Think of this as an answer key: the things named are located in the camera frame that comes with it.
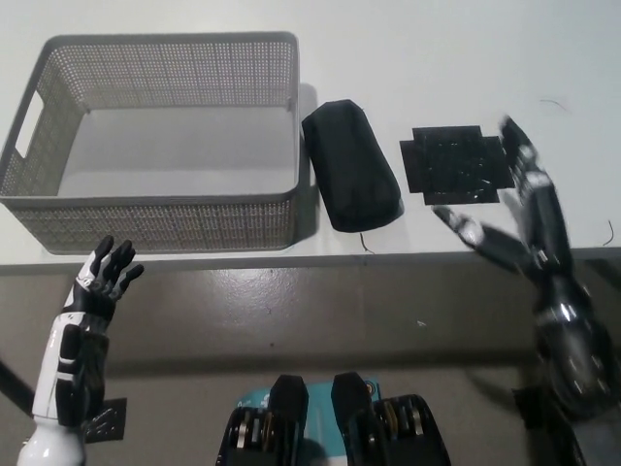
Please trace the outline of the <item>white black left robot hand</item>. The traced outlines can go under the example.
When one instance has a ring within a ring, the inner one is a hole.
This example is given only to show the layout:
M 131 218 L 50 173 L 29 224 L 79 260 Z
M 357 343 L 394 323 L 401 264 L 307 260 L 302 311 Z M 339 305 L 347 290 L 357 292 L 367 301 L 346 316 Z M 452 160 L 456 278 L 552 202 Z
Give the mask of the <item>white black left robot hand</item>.
M 85 430 L 105 398 L 108 328 L 116 303 L 145 270 L 131 241 L 104 237 L 75 276 L 54 318 L 36 384 L 35 430 L 19 465 L 84 465 Z

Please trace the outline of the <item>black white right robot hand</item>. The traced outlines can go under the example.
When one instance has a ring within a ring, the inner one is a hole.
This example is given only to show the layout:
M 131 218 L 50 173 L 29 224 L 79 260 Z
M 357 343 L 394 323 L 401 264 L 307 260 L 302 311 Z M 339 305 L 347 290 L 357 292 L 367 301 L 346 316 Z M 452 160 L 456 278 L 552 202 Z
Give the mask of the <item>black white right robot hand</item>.
M 501 142 L 511 171 L 517 203 L 518 238 L 447 206 L 433 213 L 464 245 L 495 265 L 519 274 L 538 290 L 534 314 L 539 325 L 591 318 L 593 306 L 574 274 L 565 218 L 554 182 L 539 164 L 539 153 L 509 116 L 501 124 Z

